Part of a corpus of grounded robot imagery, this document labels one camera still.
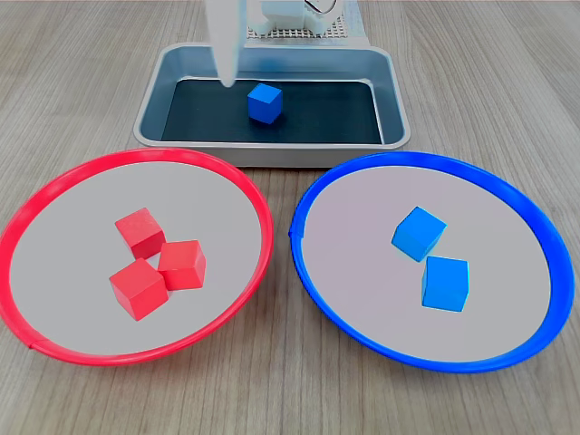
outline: black mat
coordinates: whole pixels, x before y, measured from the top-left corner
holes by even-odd
[[[364,83],[268,82],[283,92],[282,115],[272,125],[248,117],[247,95],[258,84],[179,82],[161,140],[381,143],[371,89]]]

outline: wood grain surface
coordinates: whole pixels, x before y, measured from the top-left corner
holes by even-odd
[[[580,5],[362,2],[392,54],[406,150],[490,170],[534,200],[580,264]],[[0,3],[0,224],[62,172],[138,147],[132,125],[159,51],[204,41],[200,2]],[[321,172],[252,170],[275,253],[251,302],[183,352],[72,366],[0,324],[0,434],[580,433],[580,307],[537,357],[481,375],[425,372],[360,346],[295,272],[287,229]]]

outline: blue rim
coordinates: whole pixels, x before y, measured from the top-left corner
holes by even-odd
[[[328,306],[314,287],[306,271],[302,254],[302,239],[305,233],[308,212],[316,197],[332,182],[358,170],[381,166],[411,166],[435,169],[465,179],[500,198],[527,222],[544,251],[551,281],[551,296],[546,317],[529,340],[508,353],[487,360],[475,362],[430,361],[395,352],[370,340],[353,329]],[[556,227],[536,204],[519,190],[507,184],[506,181],[483,169],[456,159],[414,151],[391,151],[349,160],[323,174],[306,191],[296,208],[288,236],[290,236],[292,257],[296,271],[304,287],[319,308],[339,328],[359,343],[393,360],[421,369],[436,372],[477,373],[500,370],[521,363],[541,352],[560,334],[572,311],[575,295],[574,269],[564,240],[560,237]]]

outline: cube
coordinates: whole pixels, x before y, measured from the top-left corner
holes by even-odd
[[[169,300],[163,276],[143,258],[117,272],[110,280],[117,301],[137,321]]]
[[[168,290],[201,288],[206,274],[206,257],[197,240],[163,245],[157,270]]]
[[[422,280],[422,304],[428,308],[461,312],[469,295],[469,263],[428,256]]]
[[[397,226],[391,243],[420,262],[435,247],[447,224],[416,207]]]
[[[142,208],[115,222],[135,259],[158,254],[165,243],[165,235],[151,213]]]
[[[247,95],[249,117],[271,124],[282,113],[282,91],[260,83]]]

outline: red cube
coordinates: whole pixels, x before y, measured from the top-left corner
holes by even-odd
[[[142,258],[111,276],[110,280],[117,300],[135,320],[169,300],[163,276]]]
[[[115,226],[136,259],[158,254],[165,243],[163,230],[146,208],[118,220]]]
[[[197,240],[165,243],[157,270],[168,290],[201,288],[206,274],[206,257]]]

